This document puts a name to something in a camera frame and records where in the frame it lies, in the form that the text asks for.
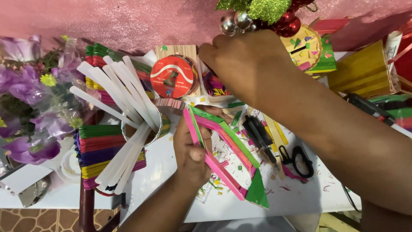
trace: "black scissors handle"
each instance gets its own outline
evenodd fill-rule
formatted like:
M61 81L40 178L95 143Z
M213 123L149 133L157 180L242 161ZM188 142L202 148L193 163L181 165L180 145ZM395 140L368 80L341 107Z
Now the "black scissors handle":
M315 171L314 171L313 166L312 166L312 161L310 161L308 159L308 157L305 155L305 153L303 152L302 147L295 146L293 148L292 158L289 156L288 151L286 150L285 146L281 145L281 146L279 146L278 149L279 149L279 153L283 157L283 164L284 165L292 163L293 168L295 169L295 171L303 178L310 178L314 175ZM303 160L305 166L307 167L307 169L309 171L308 174L302 174L299 171L299 169L297 168L296 157L299 154L302 156L302 160Z

